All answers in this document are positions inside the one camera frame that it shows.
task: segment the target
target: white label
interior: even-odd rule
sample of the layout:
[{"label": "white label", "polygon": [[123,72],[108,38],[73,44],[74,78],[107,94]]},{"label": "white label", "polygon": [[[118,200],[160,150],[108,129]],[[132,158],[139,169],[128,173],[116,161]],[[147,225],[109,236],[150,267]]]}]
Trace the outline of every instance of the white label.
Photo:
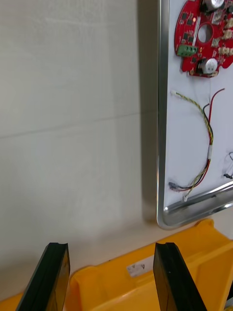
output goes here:
[{"label": "white label", "polygon": [[141,276],[153,270],[154,255],[127,267],[131,277]]}]

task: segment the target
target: circuit board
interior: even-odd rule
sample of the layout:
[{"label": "circuit board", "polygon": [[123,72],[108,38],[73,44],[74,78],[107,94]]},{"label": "circuit board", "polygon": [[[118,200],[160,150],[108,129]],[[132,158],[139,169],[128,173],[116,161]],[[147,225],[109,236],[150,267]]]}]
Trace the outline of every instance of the circuit board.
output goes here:
[{"label": "circuit board", "polygon": [[[218,75],[220,66],[228,68],[233,62],[233,0],[225,0],[213,12],[203,11],[202,5],[203,0],[186,2],[177,21],[174,45],[176,54],[183,57],[182,71],[211,78]],[[203,25],[210,30],[208,42],[199,40],[198,32]],[[208,59],[216,63],[211,74],[200,69]]]}]

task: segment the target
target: yellow plastic bin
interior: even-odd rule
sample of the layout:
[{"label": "yellow plastic bin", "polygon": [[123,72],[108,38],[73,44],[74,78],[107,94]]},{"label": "yellow plastic bin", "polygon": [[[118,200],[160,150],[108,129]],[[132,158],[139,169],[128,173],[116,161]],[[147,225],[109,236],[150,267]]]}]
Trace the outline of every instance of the yellow plastic bin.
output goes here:
[{"label": "yellow plastic bin", "polygon": [[[223,311],[233,281],[233,242],[214,229],[212,220],[159,241],[166,242],[177,244],[207,310]],[[152,271],[154,250],[153,243],[74,273],[66,310],[159,311]],[[0,310],[15,310],[20,298],[1,302]]]}]

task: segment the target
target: red circuit board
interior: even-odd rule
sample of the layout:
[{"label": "red circuit board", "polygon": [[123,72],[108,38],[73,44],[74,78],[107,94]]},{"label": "red circuit board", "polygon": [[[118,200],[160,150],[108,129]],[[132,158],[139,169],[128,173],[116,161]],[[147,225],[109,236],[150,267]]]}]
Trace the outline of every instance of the red circuit board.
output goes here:
[{"label": "red circuit board", "polygon": [[[233,48],[233,36],[223,39],[224,31],[227,30],[226,24],[233,17],[232,13],[228,13],[228,7],[233,5],[233,0],[225,0],[224,7],[212,13],[201,12],[201,3],[202,0],[188,0],[184,5],[177,21],[174,45],[176,54],[180,45],[197,47],[195,55],[183,57],[182,71],[210,78],[218,74],[220,66],[228,68],[233,62],[233,55],[223,55],[219,52],[219,48]],[[204,24],[211,28],[212,36],[208,42],[202,43],[198,38],[198,31]],[[199,63],[206,58],[215,58],[218,62],[216,71],[211,75],[197,70]]]}]

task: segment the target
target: white connector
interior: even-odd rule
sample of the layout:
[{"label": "white connector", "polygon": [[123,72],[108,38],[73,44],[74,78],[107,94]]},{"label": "white connector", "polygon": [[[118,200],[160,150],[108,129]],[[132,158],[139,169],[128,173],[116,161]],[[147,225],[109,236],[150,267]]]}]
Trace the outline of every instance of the white connector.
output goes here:
[{"label": "white connector", "polygon": [[227,56],[233,55],[233,54],[231,54],[231,53],[233,53],[233,49],[222,47],[222,48],[218,49],[218,53],[220,55],[227,55]]},{"label": "white connector", "polygon": [[224,30],[223,33],[224,33],[223,39],[228,40],[228,39],[231,39],[232,34],[233,34],[233,30],[231,30],[231,29]]},{"label": "white connector", "polygon": [[178,94],[177,91],[171,90],[170,93],[171,93],[171,95],[174,95],[174,96],[176,96],[176,97],[182,98],[182,97]]},{"label": "white connector", "polygon": [[227,20],[226,28],[232,28],[233,27],[233,18],[230,18]]}]

